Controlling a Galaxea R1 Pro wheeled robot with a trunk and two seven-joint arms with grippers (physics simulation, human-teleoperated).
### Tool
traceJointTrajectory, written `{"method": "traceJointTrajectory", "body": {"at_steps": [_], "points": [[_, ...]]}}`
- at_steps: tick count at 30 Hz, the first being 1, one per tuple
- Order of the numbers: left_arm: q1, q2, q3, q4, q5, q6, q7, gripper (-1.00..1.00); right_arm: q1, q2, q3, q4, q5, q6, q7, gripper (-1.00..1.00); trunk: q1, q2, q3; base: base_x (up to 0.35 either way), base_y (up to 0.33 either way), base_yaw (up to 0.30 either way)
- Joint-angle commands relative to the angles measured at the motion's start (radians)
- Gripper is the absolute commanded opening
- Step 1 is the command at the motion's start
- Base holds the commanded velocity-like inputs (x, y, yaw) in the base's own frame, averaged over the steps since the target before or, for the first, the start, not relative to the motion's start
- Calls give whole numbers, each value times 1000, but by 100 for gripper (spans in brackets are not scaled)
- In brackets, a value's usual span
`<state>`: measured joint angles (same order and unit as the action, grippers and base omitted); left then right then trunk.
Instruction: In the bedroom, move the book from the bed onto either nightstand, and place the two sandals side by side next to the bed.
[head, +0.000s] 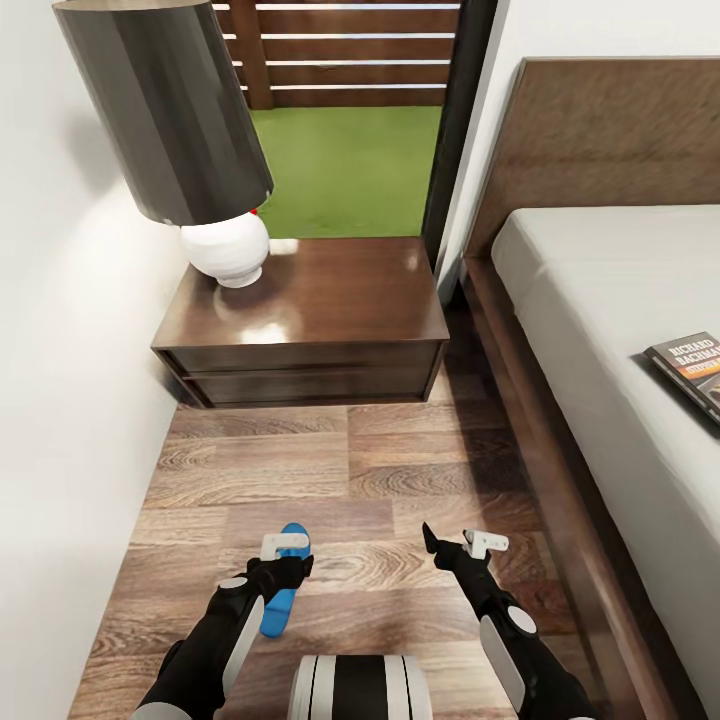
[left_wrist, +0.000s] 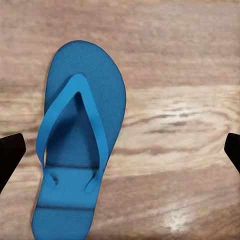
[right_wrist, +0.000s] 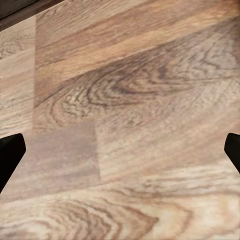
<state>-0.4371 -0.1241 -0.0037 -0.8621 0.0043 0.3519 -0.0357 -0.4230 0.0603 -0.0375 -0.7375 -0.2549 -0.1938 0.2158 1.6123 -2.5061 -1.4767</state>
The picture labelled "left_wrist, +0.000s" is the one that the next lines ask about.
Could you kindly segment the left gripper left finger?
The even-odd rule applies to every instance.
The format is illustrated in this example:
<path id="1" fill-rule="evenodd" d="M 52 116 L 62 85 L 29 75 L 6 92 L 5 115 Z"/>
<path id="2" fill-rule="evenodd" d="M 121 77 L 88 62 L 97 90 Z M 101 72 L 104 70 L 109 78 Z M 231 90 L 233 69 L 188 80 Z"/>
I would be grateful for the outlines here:
<path id="1" fill-rule="evenodd" d="M 26 153 L 22 133 L 0 138 L 0 193 Z"/>

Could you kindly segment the sandal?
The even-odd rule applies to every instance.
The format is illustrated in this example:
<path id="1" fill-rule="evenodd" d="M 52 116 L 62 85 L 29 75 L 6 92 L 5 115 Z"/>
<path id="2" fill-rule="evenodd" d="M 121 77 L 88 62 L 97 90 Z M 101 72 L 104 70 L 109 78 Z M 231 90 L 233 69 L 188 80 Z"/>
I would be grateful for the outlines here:
<path id="1" fill-rule="evenodd" d="M 56 52 L 36 138 L 43 180 L 31 222 L 35 240 L 88 236 L 126 102 L 121 72 L 100 46 L 74 40 Z"/>

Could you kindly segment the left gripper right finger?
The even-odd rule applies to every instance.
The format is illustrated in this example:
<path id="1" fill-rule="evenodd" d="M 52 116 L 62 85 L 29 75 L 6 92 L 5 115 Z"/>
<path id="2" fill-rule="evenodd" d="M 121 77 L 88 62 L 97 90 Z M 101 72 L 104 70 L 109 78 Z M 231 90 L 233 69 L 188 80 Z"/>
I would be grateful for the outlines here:
<path id="1" fill-rule="evenodd" d="M 240 172 L 240 135 L 235 133 L 229 133 L 227 135 L 224 151 Z"/>

